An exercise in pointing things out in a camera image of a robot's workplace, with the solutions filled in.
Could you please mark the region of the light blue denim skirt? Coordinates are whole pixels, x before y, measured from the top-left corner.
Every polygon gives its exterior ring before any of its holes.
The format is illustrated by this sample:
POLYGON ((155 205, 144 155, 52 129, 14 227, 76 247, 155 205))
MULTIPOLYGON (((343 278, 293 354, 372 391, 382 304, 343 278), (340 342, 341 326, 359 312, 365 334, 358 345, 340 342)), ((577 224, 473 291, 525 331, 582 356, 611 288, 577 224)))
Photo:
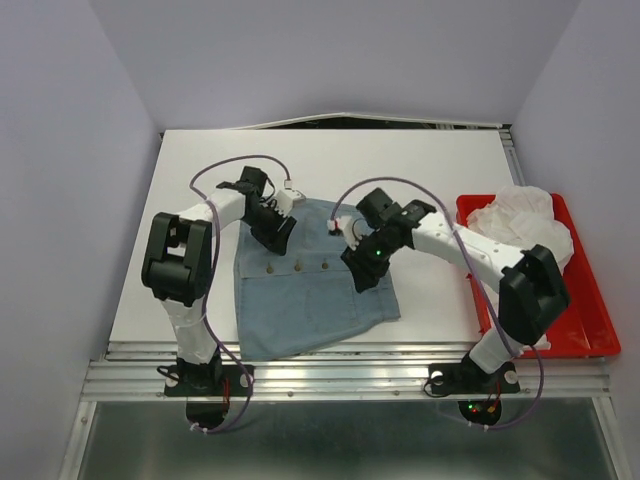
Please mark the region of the light blue denim skirt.
POLYGON ((271 361, 328 347, 400 318, 392 278, 356 291, 340 256, 342 238, 327 230, 333 205, 308 199, 293 211, 297 223, 287 252, 266 250, 240 227, 234 261, 239 345, 249 361, 271 361))

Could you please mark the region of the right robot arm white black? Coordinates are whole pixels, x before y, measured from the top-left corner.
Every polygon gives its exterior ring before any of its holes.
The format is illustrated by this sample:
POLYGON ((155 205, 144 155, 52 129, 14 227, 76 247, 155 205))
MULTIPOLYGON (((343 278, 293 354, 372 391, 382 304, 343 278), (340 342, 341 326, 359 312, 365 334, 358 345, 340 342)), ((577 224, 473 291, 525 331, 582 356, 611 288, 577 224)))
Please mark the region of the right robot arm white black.
POLYGON ((359 233, 356 218, 332 214, 332 235, 344 238, 341 259, 357 292, 378 285, 393 254, 403 248, 465 267, 498 296, 494 326, 457 363, 440 367, 439 388, 482 390, 500 370, 533 347, 568 309, 570 295, 553 253, 536 244, 522 249, 492 240, 453 222, 434 206, 413 200, 402 206, 376 188, 356 206, 369 230, 359 233))

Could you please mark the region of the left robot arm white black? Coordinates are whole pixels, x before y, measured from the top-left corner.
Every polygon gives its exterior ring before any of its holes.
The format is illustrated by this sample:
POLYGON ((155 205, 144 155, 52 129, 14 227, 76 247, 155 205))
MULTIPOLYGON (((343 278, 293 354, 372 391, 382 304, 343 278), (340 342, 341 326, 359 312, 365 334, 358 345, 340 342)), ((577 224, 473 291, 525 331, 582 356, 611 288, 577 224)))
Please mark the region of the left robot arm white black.
POLYGON ((264 171, 246 166, 238 180, 218 184, 209 195, 191 185, 200 203, 178 214, 160 212, 151 222, 141 280, 161 302, 178 346, 176 365, 159 371, 175 382, 188 380, 202 394, 222 384, 221 346, 206 319, 222 230, 242 222, 264 249, 283 256, 296 225, 291 212, 304 195, 291 179, 265 195, 270 184, 264 171))

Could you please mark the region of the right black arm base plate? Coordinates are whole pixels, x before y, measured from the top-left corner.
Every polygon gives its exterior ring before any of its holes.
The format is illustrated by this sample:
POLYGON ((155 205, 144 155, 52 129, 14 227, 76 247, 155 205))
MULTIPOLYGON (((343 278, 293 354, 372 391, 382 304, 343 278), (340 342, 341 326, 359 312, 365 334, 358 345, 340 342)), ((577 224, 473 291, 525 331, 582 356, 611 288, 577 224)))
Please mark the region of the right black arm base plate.
POLYGON ((425 390, 435 397, 450 395, 516 394, 521 390, 519 378, 512 362, 503 364, 488 374, 472 364, 432 363, 425 390))

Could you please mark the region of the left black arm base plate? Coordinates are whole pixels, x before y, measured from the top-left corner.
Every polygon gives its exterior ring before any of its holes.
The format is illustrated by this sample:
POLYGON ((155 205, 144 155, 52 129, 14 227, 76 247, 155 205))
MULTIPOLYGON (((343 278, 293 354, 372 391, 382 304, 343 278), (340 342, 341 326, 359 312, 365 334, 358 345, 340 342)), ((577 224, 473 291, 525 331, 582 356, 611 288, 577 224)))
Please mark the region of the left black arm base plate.
POLYGON ((248 380, 237 365, 160 365, 166 397, 246 397, 248 380))

